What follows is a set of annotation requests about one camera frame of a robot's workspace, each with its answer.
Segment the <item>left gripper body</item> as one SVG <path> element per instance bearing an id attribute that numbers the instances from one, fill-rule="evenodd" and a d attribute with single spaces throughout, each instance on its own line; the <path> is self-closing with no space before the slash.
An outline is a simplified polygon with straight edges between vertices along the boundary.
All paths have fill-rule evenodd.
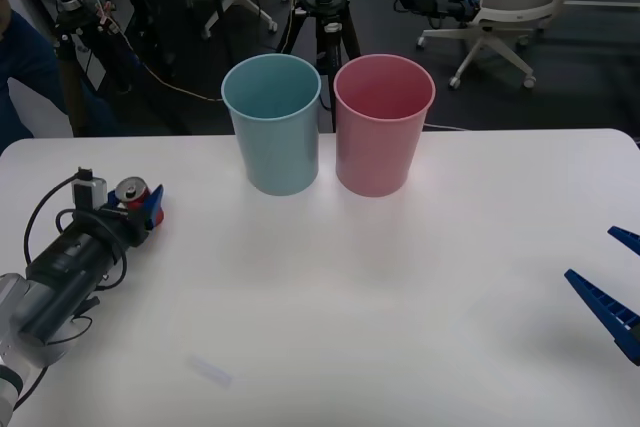
<path id="1" fill-rule="evenodd" d="M 101 220 L 95 227 L 95 234 L 112 245 L 119 241 L 124 247 L 138 247 L 150 234 L 151 210 L 148 208 L 103 207 L 95 214 Z"/>

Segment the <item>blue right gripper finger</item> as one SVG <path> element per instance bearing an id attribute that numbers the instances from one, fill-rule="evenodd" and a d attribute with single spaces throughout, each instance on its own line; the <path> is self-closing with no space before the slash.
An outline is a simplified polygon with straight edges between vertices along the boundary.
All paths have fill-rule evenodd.
<path id="1" fill-rule="evenodd" d="M 639 364 L 639 314 L 618 302 L 572 269 L 564 277 L 634 364 Z"/>
<path id="2" fill-rule="evenodd" d="M 638 234 L 617 226 L 609 228 L 607 233 L 628 247 L 635 254 L 640 254 L 640 236 Z"/>

